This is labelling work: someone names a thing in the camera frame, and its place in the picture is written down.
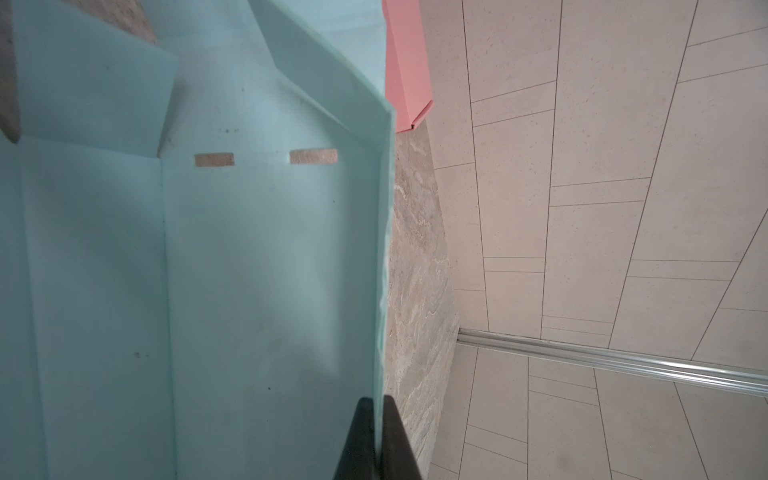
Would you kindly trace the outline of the pink paper box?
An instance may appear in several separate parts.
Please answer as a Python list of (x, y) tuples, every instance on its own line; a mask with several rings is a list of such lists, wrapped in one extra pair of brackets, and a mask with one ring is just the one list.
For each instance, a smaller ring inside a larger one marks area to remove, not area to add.
[(417, 128), (432, 109), (428, 56), (418, 0), (383, 0), (387, 24), (386, 99), (396, 111), (396, 132)]

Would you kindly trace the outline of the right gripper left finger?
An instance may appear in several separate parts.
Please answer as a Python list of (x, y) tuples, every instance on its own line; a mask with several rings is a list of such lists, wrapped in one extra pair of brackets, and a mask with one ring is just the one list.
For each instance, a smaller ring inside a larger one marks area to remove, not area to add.
[(374, 403), (361, 398), (350, 424), (334, 480), (373, 480), (376, 477)]

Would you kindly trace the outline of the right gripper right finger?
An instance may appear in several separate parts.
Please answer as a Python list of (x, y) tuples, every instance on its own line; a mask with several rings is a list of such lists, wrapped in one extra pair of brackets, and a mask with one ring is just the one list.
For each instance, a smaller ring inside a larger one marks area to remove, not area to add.
[(383, 480), (421, 480), (416, 457), (408, 439), (396, 402), (384, 396), (380, 478)]

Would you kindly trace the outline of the light blue paper box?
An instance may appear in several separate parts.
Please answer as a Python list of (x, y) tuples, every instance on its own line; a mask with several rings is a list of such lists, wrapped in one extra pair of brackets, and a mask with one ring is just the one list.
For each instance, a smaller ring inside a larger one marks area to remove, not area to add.
[(381, 448), (378, 1), (1, 5), (1, 475), (332, 479)]

